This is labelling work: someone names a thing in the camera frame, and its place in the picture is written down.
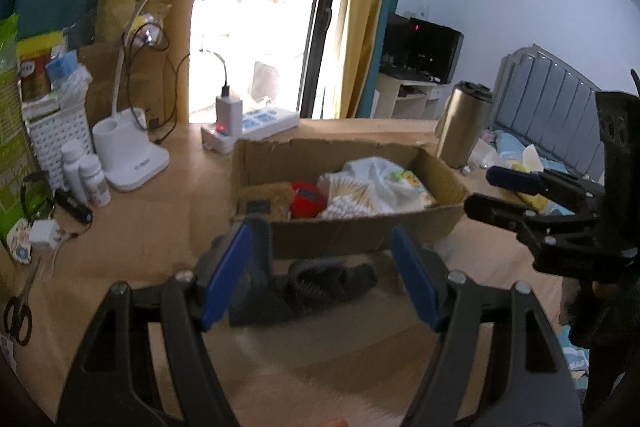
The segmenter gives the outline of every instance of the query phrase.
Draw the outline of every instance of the stainless steel thermos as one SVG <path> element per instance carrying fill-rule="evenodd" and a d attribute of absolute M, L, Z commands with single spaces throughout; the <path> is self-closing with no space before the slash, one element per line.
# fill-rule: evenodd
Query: stainless steel thermos
<path fill-rule="evenodd" d="M 436 127 L 437 156 L 452 169 L 462 169 L 476 140 L 486 125 L 493 105 L 488 87 L 460 82 L 451 96 Z"/>

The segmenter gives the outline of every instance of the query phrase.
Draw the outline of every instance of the blue gripper pad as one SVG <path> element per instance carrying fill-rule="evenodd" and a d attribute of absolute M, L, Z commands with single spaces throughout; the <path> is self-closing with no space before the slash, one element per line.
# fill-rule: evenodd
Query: blue gripper pad
<path fill-rule="evenodd" d="M 205 304 L 200 317 L 200 325 L 208 331 L 213 324 L 222 320 L 229 306 L 238 279 L 244 272 L 249 255 L 254 247 L 252 229 L 242 225 L 236 237 L 223 255 L 213 277 L 207 283 Z"/>
<path fill-rule="evenodd" d="M 414 245 L 399 227 L 391 232 L 391 252 L 418 318 L 433 331 L 439 331 L 442 317 L 438 309 L 438 292 L 423 270 Z"/>

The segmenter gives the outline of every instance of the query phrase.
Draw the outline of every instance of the television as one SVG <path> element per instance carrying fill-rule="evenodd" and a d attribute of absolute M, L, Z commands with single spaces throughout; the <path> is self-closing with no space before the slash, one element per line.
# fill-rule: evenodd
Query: television
<path fill-rule="evenodd" d="M 447 26 L 390 14 L 380 71 L 403 80 L 450 84 L 463 39 Z"/>

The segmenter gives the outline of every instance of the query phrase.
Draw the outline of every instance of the white basket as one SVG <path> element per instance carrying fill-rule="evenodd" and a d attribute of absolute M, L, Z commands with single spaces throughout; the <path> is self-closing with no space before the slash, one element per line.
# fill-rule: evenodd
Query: white basket
<path fill-rule="evenodd" d="M 60 146 L 76 138 L 84 152 L 92 152 L 91 132 L 84 104 L 63 109 L 41 120 L 26 124 L 40 168 L 49 172 L 49 185 L 55 190 L 65 185 Z"/>

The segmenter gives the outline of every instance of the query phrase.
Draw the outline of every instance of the screw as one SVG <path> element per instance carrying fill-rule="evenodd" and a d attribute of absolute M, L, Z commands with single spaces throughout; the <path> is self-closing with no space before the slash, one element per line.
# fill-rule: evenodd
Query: screw
<path fill-rule="evenodd" d="M 447 279 L 456 284 L 464 284 L 466 282 L 466 274 L 460 270 L 451 270 Z"/>
<path fill-rule="evenodd" d="M 193 271 L 181 270 L 177 274 L 175 274 L 175 280 L 180 282 L 191 282 L 193 281 Z"/>
<path fill-rule="evenodd" d="M 115 295 L 124 295 L 127 292 L 127 285 L 124 282 L 116 282 L 111 285 L 111 293 Z"/>
<path fill-rule="evenodd" d="M 531 293 L 531 286 L 529 286 L 529 283 L 524 281 L 518 281 L 516 282 L 516 292 L 522 293 L 523 295 L 529 295 Z"/>

